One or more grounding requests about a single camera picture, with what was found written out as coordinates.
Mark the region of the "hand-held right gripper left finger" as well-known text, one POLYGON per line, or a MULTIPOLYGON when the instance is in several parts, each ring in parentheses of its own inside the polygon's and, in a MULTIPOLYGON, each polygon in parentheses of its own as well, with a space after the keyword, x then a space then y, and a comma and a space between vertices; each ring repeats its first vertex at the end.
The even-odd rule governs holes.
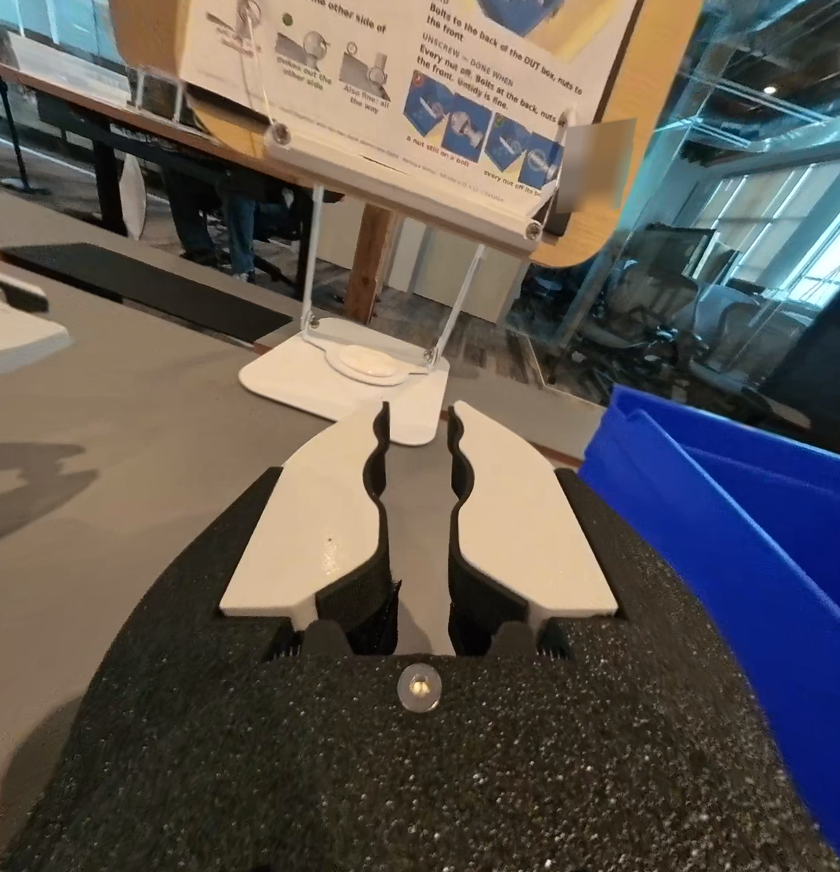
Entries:
POLYGON ((389 403, 373 401, 279 467, 219 611, 283 618, 300 634, 329 621, 353 652, 393 653, 400 584, 382 502, 389 447, 389 403))

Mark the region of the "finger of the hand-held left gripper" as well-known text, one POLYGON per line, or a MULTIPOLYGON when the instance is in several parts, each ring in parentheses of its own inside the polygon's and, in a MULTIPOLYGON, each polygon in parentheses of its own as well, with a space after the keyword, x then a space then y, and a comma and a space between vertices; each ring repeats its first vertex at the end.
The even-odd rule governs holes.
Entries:
POLYGON ((0 303, 29 314, 50 311, 45 292, 35 284, 0 271, 0 303))
POLYGON ((70 347, 67 329, 0 302, 0 376, 70 347))

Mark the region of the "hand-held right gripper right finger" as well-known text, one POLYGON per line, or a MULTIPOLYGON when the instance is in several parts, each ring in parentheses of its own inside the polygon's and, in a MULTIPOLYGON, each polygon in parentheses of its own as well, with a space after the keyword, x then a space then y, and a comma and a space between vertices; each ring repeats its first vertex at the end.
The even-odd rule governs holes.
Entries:
POLYGON ((454 650, 497 639, 567 649, 565 626, 620 604, 567 496, 566 469, 465 401, 447 411, 448 634, 454 650))

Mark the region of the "blue plastic bin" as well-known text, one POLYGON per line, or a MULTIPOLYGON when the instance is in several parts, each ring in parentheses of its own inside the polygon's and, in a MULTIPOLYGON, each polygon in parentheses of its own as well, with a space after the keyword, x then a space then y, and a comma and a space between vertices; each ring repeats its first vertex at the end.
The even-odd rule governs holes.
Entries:
POLYGON ((619 386, 578 475, 708 612, 840 857, 840 455, 619 386))

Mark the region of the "black table mat strip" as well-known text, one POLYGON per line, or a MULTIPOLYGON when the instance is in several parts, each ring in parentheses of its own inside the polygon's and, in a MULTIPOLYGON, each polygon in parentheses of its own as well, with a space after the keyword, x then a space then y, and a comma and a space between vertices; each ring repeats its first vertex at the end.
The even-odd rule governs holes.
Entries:
POLYGON ((134 302, 187 324, 256 343, 292 319, 255 302, 88 243, 14 246, 4 260, 113 302, 134 302))

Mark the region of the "white document stand wooden board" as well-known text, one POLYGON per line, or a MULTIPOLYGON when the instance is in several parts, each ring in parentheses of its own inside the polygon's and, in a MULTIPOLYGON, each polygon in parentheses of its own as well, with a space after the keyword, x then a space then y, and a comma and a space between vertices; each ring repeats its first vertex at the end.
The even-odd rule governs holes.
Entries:
POLYGON ((366 326, 312 311, 313 276, 305 280, 298 333, 240 371, 248 391, 337 422, 365 404, 390 406, 393 440, 432 441, 449 365, 444 348, 485 248, 546 267, 567 267, 600 252, 622 207, 698 22, 703 2, 647 1, 630 30, 596 120, 565 127, 552 192, 533 217, 508 213, 486 199, 454 196, 401 171, 333 145, 218 97, 179 75, 190 2, 110 2, 114 39, 126 65, 157 75, 187 95, 215 141, 272 175, 311 188, 317 251, 324 192, 343 193, 441 228, 477 244, 477 253, 436 343, 428 350, 366 326))

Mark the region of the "black pole stand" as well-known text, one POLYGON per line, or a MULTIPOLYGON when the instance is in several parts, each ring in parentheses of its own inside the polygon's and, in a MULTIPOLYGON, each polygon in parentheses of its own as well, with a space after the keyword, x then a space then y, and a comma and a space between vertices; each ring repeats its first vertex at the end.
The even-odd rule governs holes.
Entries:
MULTIPOLYGON (((19 68, 19 61, 16 52, 14 51, 11 42, 10 31, 0 24, 0 64, 19 68)), ((4 122, 7 127, 7 132, 10 137, 12 152, 15 158, 16 173, 13 176, 6 176, 0 179, 0 187, 10 190, 14 193, 21 193, 33 197, 47 197, 52 194, 51 189, 35 183, 30 179, 29 172, 25 164, 22 147, 20 143, 20 132, 18 124, 14 118, 14 113, 11 108, 11 99, 9 96, 9 83, 0 76, 0 101, 3 109, 4 122)))

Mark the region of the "wooden desk black legs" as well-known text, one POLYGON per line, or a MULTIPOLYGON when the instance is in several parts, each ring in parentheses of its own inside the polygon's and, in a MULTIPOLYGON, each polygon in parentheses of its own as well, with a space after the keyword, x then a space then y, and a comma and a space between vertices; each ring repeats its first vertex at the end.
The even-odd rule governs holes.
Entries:
POLYGON ((146 160, 213 187, 220 185, 228 193, 245 195, 254 202, 273 203, 276 193, 291 190, 291 214, 298 222, 299 231, 295 279, 285 277, 260 257, 255 257, 254 262, 273 280, 289 287, 295 299, 301 298, 306 278, 313 276, 316 257, 312 227, 314 200, 310 188, 283 180, 262 167, 245 166, 239 153, 218 145, 201 131, 167 122, 131 104, 111 104, 2 62, 0 82, 31 89, 45 123, 92 142, 102 226, 113 233, 129 233, 125 220, 114 217, 121 209, 121 200, 116 191, 117 171, 108 166, 115 162, 117 153, 146 160))

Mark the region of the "white cabinet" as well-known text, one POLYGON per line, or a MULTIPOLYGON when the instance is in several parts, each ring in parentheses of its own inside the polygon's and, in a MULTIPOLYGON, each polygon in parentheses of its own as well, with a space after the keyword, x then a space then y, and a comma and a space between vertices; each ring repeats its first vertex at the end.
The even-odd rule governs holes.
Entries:
MULTIPOLYGON (((405 217, 396 224, 389 287, 450 308, 477 253, 477 244, 441 228, 405 217)), ((518 297, 529 262, 485 248, 474 272, 463 312, 501 323, 518 297)))

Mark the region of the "grey office chair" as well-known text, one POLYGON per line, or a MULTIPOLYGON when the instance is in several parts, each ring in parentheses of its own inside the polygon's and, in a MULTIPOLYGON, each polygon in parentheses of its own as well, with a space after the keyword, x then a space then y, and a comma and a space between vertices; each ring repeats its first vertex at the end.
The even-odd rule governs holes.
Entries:
POLYGON ((705 286, 681 346, 690 402, 730 416, 762 409, 760 386, 804 328, 775 302, 705 286))

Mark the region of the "printed instruction sheet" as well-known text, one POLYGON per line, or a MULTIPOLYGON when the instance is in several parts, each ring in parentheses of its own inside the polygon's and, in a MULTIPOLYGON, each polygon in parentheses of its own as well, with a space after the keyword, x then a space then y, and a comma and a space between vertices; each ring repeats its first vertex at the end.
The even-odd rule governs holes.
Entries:
POLYGON ((342 153, 533 217, 641 2, 190 2, 181 79, 342 153))

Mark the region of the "wooden post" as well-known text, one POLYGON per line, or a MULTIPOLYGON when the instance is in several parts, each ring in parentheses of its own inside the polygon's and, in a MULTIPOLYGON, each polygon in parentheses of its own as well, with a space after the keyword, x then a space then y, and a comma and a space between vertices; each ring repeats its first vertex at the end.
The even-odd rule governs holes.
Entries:
POLYGON ((382 289, 396 216, 368 203, 362 213, 353 265, 343 297, 346 318, 368 326, 382 289))

